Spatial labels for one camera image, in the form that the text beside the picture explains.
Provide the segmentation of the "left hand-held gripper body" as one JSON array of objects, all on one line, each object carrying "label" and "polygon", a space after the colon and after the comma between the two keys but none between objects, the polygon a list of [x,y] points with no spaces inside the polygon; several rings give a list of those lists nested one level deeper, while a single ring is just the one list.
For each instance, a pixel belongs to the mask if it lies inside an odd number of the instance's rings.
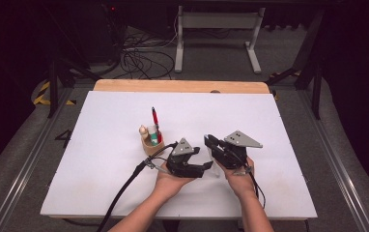
[{"label": "left hand-held gripper body", "polygon": [[[167,159],[165,159],[166,167],[157,166],[153,163],[154,159],[158,159],[158,155],[166,148],[172,148]],[[203,164],[190,164],[188,161],[194,155],[192,155],[192,147],[185,138],[182,138],[179,142],[169,144],[164,148],[160,149],[153,155],[147,158],[147,165],[158,171],[163,171],[181,178],[202,178],[204,175]]]}]

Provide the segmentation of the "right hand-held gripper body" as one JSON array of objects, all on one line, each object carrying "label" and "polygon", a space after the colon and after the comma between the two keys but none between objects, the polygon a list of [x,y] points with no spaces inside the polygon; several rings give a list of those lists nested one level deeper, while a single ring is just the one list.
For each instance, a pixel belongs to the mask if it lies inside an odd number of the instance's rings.
[{"label": "right hand-held gripper body", "polygon": [[236,175],[254,174],[254,168],[247,161],[247,148],[262,148],[263,145],[244,132],[236,130],[221,139],[224,145],[217,145],[213,155],[225,168],[235,170]]}]

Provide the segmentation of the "wooden pen holder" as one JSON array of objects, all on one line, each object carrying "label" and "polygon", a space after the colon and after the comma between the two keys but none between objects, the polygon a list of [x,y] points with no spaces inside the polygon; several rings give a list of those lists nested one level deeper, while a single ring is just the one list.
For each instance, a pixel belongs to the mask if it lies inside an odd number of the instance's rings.
[{"label": "wooden pen holder", "polygon": [[153,155],[164,146],[164,141],[162,137],[161,137],[162,141],[160,143],[158,143],[156,146],[152,145],[150,136],[148,134],[148,126],[141,126],[139,128],[139,133],[141,136],[143,150],[147,156]]}]

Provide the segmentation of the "white green glue stick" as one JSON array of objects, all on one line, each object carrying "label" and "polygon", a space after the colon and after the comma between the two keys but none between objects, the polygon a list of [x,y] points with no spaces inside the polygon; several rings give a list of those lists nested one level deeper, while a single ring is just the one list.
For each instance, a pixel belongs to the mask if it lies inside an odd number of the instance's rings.
[{"label": "white green glue stick", "polygon": [[158,144],[157,132],[155,126],[148,126],[148,134],[150,136],[150,140],[153,146]]}]

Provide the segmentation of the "red pen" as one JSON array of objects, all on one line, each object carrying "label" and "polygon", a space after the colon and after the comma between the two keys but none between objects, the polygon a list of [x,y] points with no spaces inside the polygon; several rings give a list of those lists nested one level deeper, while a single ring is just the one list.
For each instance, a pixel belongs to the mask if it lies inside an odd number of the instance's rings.
[{"label": "red pen", "polygon": [[152,107],[152,115],[153,115],[153,121],[154,121],[155,128],[156,128],[157,142],[160,143],[162,141],[162,139],[161,139],[161,133],[159,131],[158,118],[157,118],[156,110],[155,110],[154,107]]}]

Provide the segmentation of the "person's left hand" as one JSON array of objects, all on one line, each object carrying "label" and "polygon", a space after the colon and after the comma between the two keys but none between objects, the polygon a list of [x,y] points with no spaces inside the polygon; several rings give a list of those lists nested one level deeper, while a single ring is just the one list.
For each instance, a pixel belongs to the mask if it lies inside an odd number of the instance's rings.
[{"label": "person's left hand", "polygon": [[180,192],[182,187],[194,181],[194,178],[181,178],[169,173],[158,171],[152,198],[157,202],[166,203]]}]

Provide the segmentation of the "person's right hand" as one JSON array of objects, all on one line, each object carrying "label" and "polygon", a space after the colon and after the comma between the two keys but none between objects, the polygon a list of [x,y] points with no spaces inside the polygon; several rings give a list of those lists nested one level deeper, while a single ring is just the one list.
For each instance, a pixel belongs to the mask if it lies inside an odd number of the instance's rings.
[{"label": "person's right hand", "polygon": [[223,170],[226,180],[239,200],[246,199],[248,197],[253,197],[254,199],[257,198],[255,185],[248,174],[236,175],[235,170],[227,169],[222,164],[219,166]]}]

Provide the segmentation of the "white board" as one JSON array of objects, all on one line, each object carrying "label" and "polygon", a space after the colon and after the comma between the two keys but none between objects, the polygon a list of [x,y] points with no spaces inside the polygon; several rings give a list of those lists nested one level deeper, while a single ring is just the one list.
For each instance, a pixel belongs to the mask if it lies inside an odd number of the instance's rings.
[{"label": "white board", "polygon": [[275,100],[270,94],[138,93],[91,91],[60,161],[41,213],[53,218],[96,218],[129,214],[153,190],[156,170],[132,173],[145,159],[139,128],[155,108],[166,143],[185,138],[209,161],[204,135],[219,139],[242,131],[262,148],[248,149],[261,201],[271,219],[317,215]]}]

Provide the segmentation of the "black metal stand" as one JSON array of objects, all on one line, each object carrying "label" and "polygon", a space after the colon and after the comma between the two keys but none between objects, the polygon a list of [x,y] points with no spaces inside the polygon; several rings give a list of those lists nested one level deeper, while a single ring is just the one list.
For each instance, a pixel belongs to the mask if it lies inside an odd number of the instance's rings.
[{"label": "black metal stand", "polygon": [[50,96],[50,108],[48,117],[52,118],[59,108],[59,95],[58,95],[58,82],[65,88],[72,88],[75,79],[71,74],[71,70],[75,70],[77,73],[82,74],[85,77],[88,77],[94,81],[100,80],[100,76],[90,72],[81,66],[78,66],[76,63],[67,60],[67,59],[55,59],[49,65],[49,96]]},{"label": "black metal stand", "polygon": [[316,12],[298,51],[298,55],[293,66],[285,72],[276,74],[274,77],[271,77],[266,81],[266,84],[271,86],[296,72],[300,72],[300,75],[295,82],[295,87],[297,90],[305,90],[310,82],[313,82],[311,110],[316,119],[320,119],[319,107],[322,85],[322,59],[315,50],[315,42],[318,38],[318,32],[323,21],[324,12],[324,10],[318,10]]}]

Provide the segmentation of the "white metal stand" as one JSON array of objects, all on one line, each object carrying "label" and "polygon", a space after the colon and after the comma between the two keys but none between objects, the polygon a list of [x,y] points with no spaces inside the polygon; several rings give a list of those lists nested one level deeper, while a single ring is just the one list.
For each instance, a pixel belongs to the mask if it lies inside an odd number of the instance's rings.
[{"label": "white metal stand", "polygon": [[180,73],[184,60],[184,29],[249,29],[252,31],[250,41],[244,43],[251,67],[255,73],[261,73],[261,67],[255,53],[255,44],[265,15],[265,8],[253,13],[195,13],[185,12],[183,6],[178,7],[176,19],[176,57],[174,71]]}]

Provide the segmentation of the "aluminium rail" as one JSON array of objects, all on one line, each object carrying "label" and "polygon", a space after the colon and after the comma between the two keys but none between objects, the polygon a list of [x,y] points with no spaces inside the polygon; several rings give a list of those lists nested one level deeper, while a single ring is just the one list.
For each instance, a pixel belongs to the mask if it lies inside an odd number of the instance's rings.
[{"label": "aluminium rail", "polygon": [[56,111],[50,118],[47,118],[43,124],[42,131],[40,132],[38,139],[36,140],[31,152],[29,153],[26,161],[21,166],[19,173],[16,175],[14,182],[11,185],[10,191],[5,197],[0,207],[0,232],[3,232],[14,208],[24,192],[27,183],[43,153],[46,140],[51,133],[60,112],[64,108],[66,101],[72,93],[72,88],[65,88],[60,95],[58,106]]},{"label": "aluminium rail", "polygon": [[349,207],[349,210],[351,211],[358,231],[369,232],[369,217],[367,212],[342,160],[339,158],[329,141],[323,122],[315,117],[315,113],[313,112],[311,106],[311,100],[306,92],[298,90],[298,97],[300,98],[300,101],[305,108],[305,112],[310,118],[311,124],[315,128],[318,137],[321,140],[322,148],[328,165]]}]

